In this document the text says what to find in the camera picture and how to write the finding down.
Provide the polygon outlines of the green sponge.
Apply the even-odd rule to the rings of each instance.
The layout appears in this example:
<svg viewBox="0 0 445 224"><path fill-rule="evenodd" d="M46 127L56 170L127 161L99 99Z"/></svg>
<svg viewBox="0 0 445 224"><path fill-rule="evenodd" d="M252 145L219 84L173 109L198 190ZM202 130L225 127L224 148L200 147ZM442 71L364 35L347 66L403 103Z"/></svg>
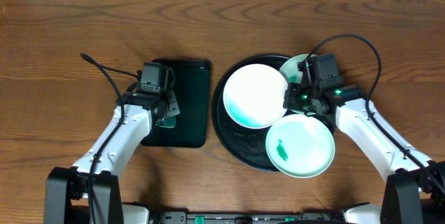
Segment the green sponge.
<svg viewBox="0 0 445 224"><path fill-rule="evenodd" d="M174 128L175 126L176 126L176 117L175 116L172 116L172 117L169 117L169 118L161 118L161 119L158 119L157 121L156 121L156 126L157 127L162 127L162 128L167 128L167 129L172 129L172 128Z"/></svg>

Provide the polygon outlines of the white plate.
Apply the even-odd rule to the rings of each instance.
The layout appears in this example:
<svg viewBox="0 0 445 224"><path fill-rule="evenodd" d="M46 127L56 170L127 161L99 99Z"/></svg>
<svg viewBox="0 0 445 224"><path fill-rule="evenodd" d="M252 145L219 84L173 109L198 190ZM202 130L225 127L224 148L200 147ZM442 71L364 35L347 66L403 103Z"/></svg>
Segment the white plate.
<svg viewBox="0 0 445 224"><path fill-rule="evenodd" d="M222 100L229 117L248 129L271 126L286 113L288 83L275 68L250 64L237 69L224 85Z"/></svg>

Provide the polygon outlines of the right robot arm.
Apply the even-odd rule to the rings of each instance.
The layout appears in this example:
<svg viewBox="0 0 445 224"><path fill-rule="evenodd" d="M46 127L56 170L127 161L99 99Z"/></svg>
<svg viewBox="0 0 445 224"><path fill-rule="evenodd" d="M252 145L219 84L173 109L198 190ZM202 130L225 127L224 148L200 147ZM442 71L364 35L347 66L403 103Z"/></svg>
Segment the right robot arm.
<svg viewBox="0 0 445 224"><path fill-rule="evenodd" d="M345 223L444 222L444 162L410 145L360 87L290 83L284 107L332 116L332 124L356 143L383 178L382 204L343 209Z"/></svg>

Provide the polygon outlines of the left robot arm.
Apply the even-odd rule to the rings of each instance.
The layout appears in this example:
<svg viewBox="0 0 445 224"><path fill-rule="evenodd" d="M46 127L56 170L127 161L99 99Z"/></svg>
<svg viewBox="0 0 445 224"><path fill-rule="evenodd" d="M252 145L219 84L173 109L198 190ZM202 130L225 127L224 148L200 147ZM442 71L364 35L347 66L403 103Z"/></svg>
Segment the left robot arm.
<svg viewBox="0 0 445 224"><path fill-rule="evenodd" d="M119 179L153 126L180 113L173 91L126 92L90 150L46 181L45 223L148 223L149 209L121 200Z"/></svg>

